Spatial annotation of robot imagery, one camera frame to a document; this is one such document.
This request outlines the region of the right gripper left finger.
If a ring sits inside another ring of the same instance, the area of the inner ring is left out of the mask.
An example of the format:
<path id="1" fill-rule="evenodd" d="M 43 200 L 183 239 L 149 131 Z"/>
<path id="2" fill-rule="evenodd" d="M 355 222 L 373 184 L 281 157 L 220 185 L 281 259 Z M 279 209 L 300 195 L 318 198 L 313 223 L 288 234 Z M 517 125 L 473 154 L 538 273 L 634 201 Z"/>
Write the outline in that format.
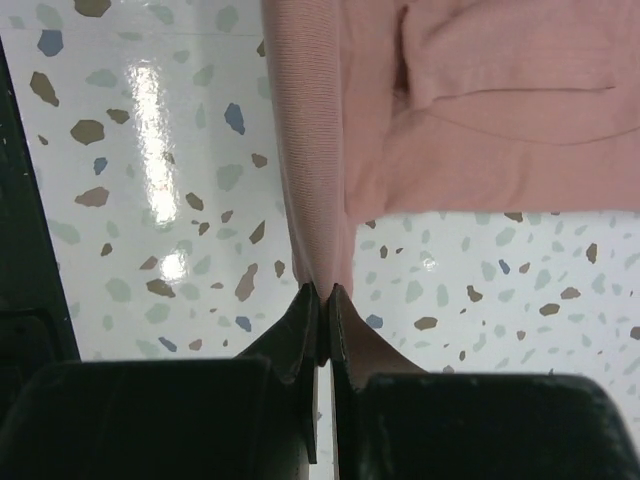
<path id="1" fill-rule="evenodd" d="M 41 369 L 1 428 L 5 479 L 305 479 L 317 460 L 319 298 L 232 358 Z"/>

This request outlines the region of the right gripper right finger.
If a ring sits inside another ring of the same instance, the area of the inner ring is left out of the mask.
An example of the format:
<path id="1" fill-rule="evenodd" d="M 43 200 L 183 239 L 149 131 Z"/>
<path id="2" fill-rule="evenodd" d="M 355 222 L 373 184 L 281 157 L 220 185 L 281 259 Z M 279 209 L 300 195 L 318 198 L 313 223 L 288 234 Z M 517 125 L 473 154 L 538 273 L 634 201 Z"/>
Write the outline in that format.
<path id="1" fill-rule="evenodd" d="M 327 304 L 340 479 L 635 479 L 617 408 L 575 375 L 429 373 L 347 292 Z"/>

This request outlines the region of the pink t shirt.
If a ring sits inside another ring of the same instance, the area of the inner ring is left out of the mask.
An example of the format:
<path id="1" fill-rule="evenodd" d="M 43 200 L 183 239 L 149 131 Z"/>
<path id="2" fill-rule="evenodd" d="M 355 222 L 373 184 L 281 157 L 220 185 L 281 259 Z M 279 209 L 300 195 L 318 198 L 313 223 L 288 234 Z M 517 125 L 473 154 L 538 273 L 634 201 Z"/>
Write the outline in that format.
<path id="1" fill-rule="evenodd" d="M 635 1 L 266 1 L 298 282 L 384 215 L 639 207 Z"/>

